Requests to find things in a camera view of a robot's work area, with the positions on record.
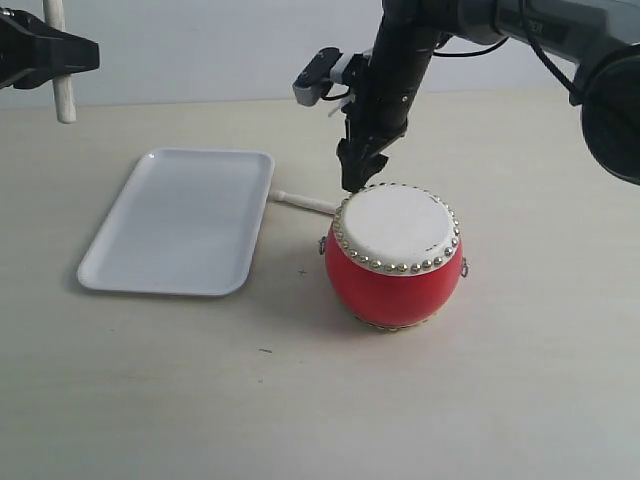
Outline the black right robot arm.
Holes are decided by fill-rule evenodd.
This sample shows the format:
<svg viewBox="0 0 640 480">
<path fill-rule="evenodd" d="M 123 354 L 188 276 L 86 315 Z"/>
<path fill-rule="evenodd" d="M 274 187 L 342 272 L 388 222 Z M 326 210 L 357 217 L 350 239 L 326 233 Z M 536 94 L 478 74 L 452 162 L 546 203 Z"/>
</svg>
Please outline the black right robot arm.
<svg viewBox="0 0 640 480">
<path fill-rule="evenodd" d="M 636 1 L 385 1 L 368 63 L 343 111 L 341 186 L 359 191 L 403 137 L 428 65 L 447 37 L 527 45 L 580 109 L 588 151 L 639 182 L 639 4 Z"/>
</svg>

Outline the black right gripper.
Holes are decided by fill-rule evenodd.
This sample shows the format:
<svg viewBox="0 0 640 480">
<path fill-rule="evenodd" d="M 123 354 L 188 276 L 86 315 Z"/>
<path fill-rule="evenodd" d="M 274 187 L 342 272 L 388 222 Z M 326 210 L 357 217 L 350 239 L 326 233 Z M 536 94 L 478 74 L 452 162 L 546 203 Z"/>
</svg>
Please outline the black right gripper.
<svg viewBox="0 0 640 480">
<path fill-rule="evenodd" d="M 384 1 L 369 61 L 346 107 L 346 138 L 337 145 L 341 187 L 361 189 L 404 137 L 408 115 L 442 32 L 422 1 Z"/>
</svg>

